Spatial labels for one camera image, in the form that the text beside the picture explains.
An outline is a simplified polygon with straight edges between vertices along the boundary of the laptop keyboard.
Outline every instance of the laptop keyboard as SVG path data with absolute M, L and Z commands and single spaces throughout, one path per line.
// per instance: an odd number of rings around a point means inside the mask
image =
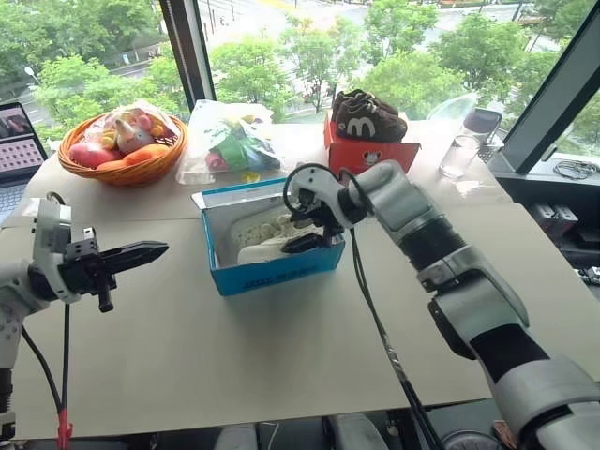
M 12 211 L 21 201 L 26 185 L 0 188 L 0 213 Z

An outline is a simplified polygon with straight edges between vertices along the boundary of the wicker basket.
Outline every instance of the wicker basket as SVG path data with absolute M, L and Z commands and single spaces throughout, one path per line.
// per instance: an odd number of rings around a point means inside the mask
M 82 176 L 84 178 L 95 178 L 97 180 L 109 183 L 116 186 L 137 186 L 156 181 L 167 173 L 173 164 L 181 156 L 181 152 L 186 148 L 188 143 L 188 127 L 176 117 L 171 116 L 173 122 L 180 129 L 180 136 L 173 138 L 157 139 L 157 143 L 164 143 L 171 147 L 171 151 L 161 157 L 148 159 L 133 166 L 124 167 L 121 169 L 113 169 L 109 171 L 97 171 L 80 166 L 73 162 L 68 157 L 68 149 L 74 143 L 80 141 L 85 130 L 98 120 L 101 115 L 80 123 L 72 129 L 58 149 L 58 159 L 61 165 L 71 173 Z

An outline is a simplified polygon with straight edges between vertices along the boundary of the blue shoe box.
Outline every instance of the blue shoe box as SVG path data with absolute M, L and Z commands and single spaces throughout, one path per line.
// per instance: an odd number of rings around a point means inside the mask
M 268 262 L 223 263 L 227 260 L 227 240 L 234 222 L 271 208 L 283 207 L 284 182 L 285 178 L 280 178 L 209 189 L 192 195 L 192 200 L 201 210 L 210 271 L 221 295 L 244 293 L 334 270 L 338 266 L 345 246 L 341 236 L 337 236 L 329 248 L 314 248 Z

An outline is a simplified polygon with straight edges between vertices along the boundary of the laptop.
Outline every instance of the laptop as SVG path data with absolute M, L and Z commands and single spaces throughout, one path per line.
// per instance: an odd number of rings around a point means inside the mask
M 47 158 L 21 103 L 0 105 L 0 225 Z

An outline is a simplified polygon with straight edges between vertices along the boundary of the shoe box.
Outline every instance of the shoe box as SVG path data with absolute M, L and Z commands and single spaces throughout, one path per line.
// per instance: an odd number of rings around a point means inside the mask
M 331 120 L 331 110 L 325 116 L 325 152 L 329 168 L 339 173 L 343 167 L 354 174 L 364 172 L 370 166 L 386 159 L 395 159 L 404 172 L 408 172 L 421 144 L 411 142 L 411 124 L 402 116 L 409 126 L 406 142 L 371 142 L 341 138 L 336 134 L 338 124 Z
M 317 247 L 268 262 L 239 265 L 232 250 L 232 228 L 266 210 L 283 207 L 285 178 L 205 190 L 192 195 L 201 210 L 210 272 L 221 295 L 244 293 L 295 278 L 334 270 L 344 250 L 343 237 L 331 247 Z

